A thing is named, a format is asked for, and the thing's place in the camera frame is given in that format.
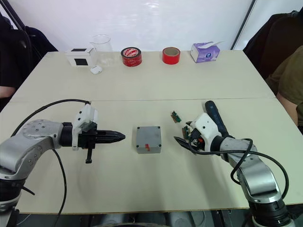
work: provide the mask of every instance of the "red tape roll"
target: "red tape roll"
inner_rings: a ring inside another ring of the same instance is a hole
[[[129,67],[140,65],[141,51],[136,47],[126,47],[121,51],[123,64]]]
[[[167,47],[162,51],[162,60],[164,63],[174,65],[179,62],[180,50],[176,47]]]

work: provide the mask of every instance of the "olive shirt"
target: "olive shirt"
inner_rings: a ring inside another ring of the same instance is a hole
[[[303,46],[282,62],[266,82],[277,95],[297,105],[298,124],[303,126]]]

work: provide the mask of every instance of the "table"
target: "table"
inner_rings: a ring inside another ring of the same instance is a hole
[[[221,51],[217,61],[194,63],[190,53],[167,65],[159,52],[143,52],[143,62],[127,67],[120,53],[109,56],[101,74],[72,67],[62,52],[49,52],[11,101],[46,101],[81,97],[92,101],[175,100],[274,97],[242,51]]]
[[[99,111],[98,129],[120,131],[126,139],[97,145],[92,164],[86,151],[58,150],[67,176],[68,193],[63,213],[109,213],[169,210],[243,208],[248,203],[239,185],[229,177],[231,166],[218,156],[195,156],[173,139],[181,128],[202,112],[206,100],[94,101]],[[281,162],[290,177],[285,203],[302,203],[298,168],[303,159],[303,137],[275,98],[217,99],[215,103],[229,133],[252,138],[258,151]],[[5,140],[25,116],[45,102],[10,102],[0,114],[0,141]],[[82,107],[66,103],[50,107],[35,119],[73,121]],[[170,113],[182,119],[174,123]],[[137,126],[161,126],[160,154],[135,151]],[[283,190],[284,178],[270,161]],[[52,151],[39,159],[25,184],[36,195],[23,192],[17,208],[24,213],[56,213],[63,197],[58,161]]]

